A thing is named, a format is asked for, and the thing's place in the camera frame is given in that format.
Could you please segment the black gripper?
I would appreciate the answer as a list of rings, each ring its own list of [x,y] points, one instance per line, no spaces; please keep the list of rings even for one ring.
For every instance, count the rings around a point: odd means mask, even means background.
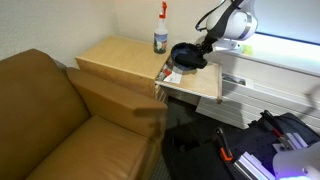
[[[216,38],[206,36],[202,43],[196,47],[201,55],[211,53],[213,44],[217,41]],[[179,54],[175,58],[176,63],[185,69],[203,69],[207,65],[207,61],[201,57],[196,57],[187,54]]]

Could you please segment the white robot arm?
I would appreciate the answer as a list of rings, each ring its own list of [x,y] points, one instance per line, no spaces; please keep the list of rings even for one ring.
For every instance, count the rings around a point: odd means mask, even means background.
[[[178,43],[171,50],[171,60],[179,69],[189,71],[203,69],[207,65],[205,54],[213,51],[213,45],[223,39],[247,40],[257,30],[255,17],[256,0],[222,0],[215,8],[203,15],[195,29],[207,34],[199,44]]]

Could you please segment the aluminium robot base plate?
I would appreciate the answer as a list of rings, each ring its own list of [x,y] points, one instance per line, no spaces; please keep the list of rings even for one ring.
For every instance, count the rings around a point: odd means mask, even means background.
[[[237,159],[233,166],[246,180],[275,180],[274,156],[279,152],[307,147],[308,144],[298,133],[285,133],[279,137],[261,135],[235,147]]]

